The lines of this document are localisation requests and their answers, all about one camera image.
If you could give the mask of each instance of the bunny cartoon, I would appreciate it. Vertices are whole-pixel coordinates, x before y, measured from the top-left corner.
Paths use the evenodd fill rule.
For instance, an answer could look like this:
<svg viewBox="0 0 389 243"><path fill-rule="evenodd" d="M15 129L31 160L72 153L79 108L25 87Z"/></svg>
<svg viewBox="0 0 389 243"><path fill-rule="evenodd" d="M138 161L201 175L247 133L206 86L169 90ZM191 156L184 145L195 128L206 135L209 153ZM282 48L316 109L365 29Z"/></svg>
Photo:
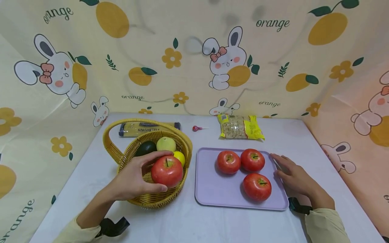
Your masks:
<svg viewBox="0 0 389 243"><path fill-rule="evenodd" d="M244 65L246 52L239 47L242 39L242 27L232 29L228 36L228 46L220 47L215 38L208 38L203 44L203 54L210 55L209 67L214 77L209 82L209 87L216 90L227 89L230 85L227 82L230 76L227 74L233 67Z"/></svg>
<svg viewBox="0 0 389 243"><path fill-rule="evenodd" d="M323 144L320 145L324 153L328 156L331 163L334 165L335 169L340 172L340 170L345 170L348 174L353 174L356 171L356 166L353 162L342 161L340 160L339 154L344 154L350 151L351 146L347 142L341 142L335 147Z"/></svg>
<svg viewBox="0 0 389 243"><path fill-rule="evenodd" d="M389 71L380 78L381 84L389 84ZM369 109L361 114L354 114L351 121L355 130L361 135L369 135L372 126L378 126L382 122L382 117L389 115L389 86L384 86L382 90L373 96L369 101Z"/></svg>
<svg viewBox="0 0 389 243"><path fill-rule="evenodd" d="M108 98L105 96L101 96L99 99L99 103L100 103L99 108L97 108L97 105L95 102L92 102L92 104L91 104L92 112L95 114L95 119L93 120L93 125L95 127L103 125L105 120L108 117L109 109L105 105L107 102L108 102Z"/></svg>
<svg viewBox="0 0 389 243"><path fill-rule="evenodd" d="M238 110L240 108L240 104L233 104L230 107L227 107L227 99L226 98L221 98L219 102L217 103L217 107L212 108L209 111L210 115L219 115L219 114L227 114L227 115L232 115L233 110Z"/></svg>
<svg viewBox="0 0 389 243"><path fill-rule="evenodd" d="M16 76L27 85L38 81L45 84L53 93L66 94L73 108L77 108L86 96L84 89L73 82L73 62L64 52L56 52L49 40L37 34L34 38L35 48L47 61L40 65L29 61L19 61L14 66Z"/></svg>

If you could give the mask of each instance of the avocado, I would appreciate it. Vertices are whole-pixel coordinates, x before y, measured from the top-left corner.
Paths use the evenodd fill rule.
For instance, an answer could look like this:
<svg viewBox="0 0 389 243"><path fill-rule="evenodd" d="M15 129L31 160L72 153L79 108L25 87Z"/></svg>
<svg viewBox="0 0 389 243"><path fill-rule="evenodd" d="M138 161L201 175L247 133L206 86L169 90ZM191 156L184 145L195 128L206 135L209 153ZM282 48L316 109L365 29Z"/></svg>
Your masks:
<svg viewBox="0 0 389 243"><path fill-rule="evenodd" d="M137 152L135 153L135 157L149 154L154 151L157 151L157 146L155 143L152 141L147 141L139 146Z"/></svg>

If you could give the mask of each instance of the basket handle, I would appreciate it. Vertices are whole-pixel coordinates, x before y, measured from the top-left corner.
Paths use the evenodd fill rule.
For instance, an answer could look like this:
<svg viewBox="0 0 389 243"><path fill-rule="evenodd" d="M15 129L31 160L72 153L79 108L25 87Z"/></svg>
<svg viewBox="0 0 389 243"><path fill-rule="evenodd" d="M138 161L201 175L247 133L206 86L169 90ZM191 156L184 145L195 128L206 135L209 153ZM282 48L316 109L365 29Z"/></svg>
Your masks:
<svg viewBox="0 0 389 243"><path fill-rule="evenodd" d="M174 132L175 134L181 136L181 137L185 137L186 140L190 143L188 144L188 147L192 147L192 142L190 141L190 139L188 138L188 136L186 136L183 132L181 132L180 130L178 130L177 128L174 128L172 127L171 125L168 125L166 123L163 123L163 122L159 122L159 121L154 121L154 120L148 120L148 119L141 119L141 118L128 118L128 119L122 119L122 120L118 120L114 123L111 123L108 125L108 127L105 129L104 131L104 134L103 134L103 144L104 144L104 148L105 150L108 152L109 155L111 155L111 157L114 159L114 161L117 163L117 164L120 164L121 162L121 159L123 157L123 153L116 147L116 145L112 142L111 138L109 137L109 131L117 126L117 125L120 125L122 123L126 123L126 122L144 122L144 123L151 123L151 124L155 124L157 126L161 126L161 127L164 127L164 128L167 128L169 130L171 130L172 132Z"/></svg>

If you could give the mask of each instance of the sleeve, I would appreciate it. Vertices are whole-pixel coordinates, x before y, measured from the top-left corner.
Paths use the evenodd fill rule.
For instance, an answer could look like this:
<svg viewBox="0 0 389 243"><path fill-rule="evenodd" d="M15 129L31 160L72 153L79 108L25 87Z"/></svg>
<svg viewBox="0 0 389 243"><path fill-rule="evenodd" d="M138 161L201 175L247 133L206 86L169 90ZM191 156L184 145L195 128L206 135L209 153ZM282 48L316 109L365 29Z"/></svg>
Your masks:
<svg viewBox="0 0 389 243"><path fill-rule="evenodd" d="M318 208L305 216L305 226L312 243L350 243L338 212Z"/></svg>
<svg viewBox="0 0 389 243"><path fill-rule="evenodd" d="M69 222L53 243L95 243L100 241L102 236L95 238L100 233L100 226L82 229L77 224L76 218Z"/></svg>

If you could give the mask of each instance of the left hand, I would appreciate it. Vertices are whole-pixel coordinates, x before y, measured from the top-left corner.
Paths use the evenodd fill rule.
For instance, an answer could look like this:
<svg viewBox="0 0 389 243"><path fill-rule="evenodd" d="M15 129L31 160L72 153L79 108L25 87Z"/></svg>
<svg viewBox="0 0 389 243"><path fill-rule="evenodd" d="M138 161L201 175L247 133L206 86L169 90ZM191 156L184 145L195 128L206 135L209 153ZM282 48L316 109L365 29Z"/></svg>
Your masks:
<svg viewBox="0 0 389 243"><path fill-rule="evenodd" d="M171 151L155 151L134 157L103 190L109 193L115 201L130 200L145 193L166 192L167 186L147 183L143 180L143 175L151 170L155 160L166 155L173 155L173 153Z"/></svg>

